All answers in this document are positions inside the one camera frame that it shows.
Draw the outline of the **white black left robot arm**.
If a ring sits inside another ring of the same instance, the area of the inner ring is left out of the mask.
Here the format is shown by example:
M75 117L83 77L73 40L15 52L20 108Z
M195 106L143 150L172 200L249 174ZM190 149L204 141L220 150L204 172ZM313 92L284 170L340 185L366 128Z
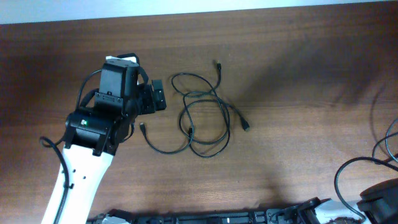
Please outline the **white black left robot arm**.
M166 108L161 80L149 80L136 55L107 56L99 88L78 96L67 116L60 170L43 223L85 223L98 186L137 116Z

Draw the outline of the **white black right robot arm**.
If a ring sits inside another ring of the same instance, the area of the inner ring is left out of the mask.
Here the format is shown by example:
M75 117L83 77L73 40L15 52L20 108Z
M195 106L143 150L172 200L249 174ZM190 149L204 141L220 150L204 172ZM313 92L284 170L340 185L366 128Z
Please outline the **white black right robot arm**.
M360 201L348 204L359 210L365 223L397 224L397 179L386 180L360 193ZM315 208L319 223L359 223L360 217L341 202L329 200Z

